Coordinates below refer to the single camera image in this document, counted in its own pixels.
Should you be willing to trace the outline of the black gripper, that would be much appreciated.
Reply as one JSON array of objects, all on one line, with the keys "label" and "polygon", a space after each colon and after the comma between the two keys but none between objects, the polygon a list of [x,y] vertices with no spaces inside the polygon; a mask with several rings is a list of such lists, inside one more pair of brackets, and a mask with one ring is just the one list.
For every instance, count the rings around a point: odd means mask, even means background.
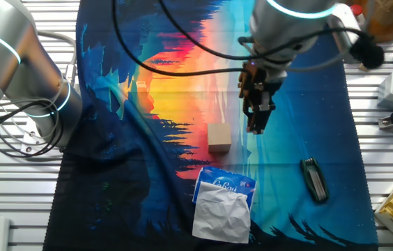
[{"label": "black gripper", "polygon": [[272,96],[282,86],[284,72],[262,68],[254,61],[245,61],[238,81],[242,112],[247,117],[246,131],[263,134],[271,113],[276,109]]}]

